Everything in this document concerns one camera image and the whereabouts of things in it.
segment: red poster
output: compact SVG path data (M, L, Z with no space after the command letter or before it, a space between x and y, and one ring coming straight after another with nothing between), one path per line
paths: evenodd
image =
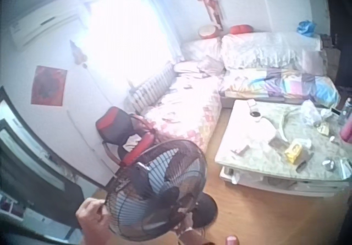
M33 105L62 106L67 70L37 66L33 87Z

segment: wall hanging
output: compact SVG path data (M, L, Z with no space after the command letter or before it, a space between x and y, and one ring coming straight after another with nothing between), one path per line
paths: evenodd
M37 66L32 86L32 105L62 106L67 71Z
M220 30L223 30L222 22L223 15L219 6L219 0L198 0L203 1L205 8L208 11L210 20L215 22Z

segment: window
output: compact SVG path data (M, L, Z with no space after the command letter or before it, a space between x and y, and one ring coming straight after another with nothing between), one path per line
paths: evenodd
M171 59L158 17L143 0L101 0L90 5L91 43L104 68L134 87Z

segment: colorful quilt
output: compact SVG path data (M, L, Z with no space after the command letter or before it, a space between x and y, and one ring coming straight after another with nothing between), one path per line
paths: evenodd
M218 85L218 77L177 77L158 103L142 115L161 141L188 139L205 152L221 111Z
M328 108L338 105L340 96L329 77L290 69L231 70L220 87L221 95L238 99L310 99Z

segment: pink floral bedsheet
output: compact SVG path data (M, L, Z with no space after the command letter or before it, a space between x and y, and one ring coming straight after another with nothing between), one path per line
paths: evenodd
M204 152L221 111L218 77L177 77L169 91L142 115L161 141L188 139Z

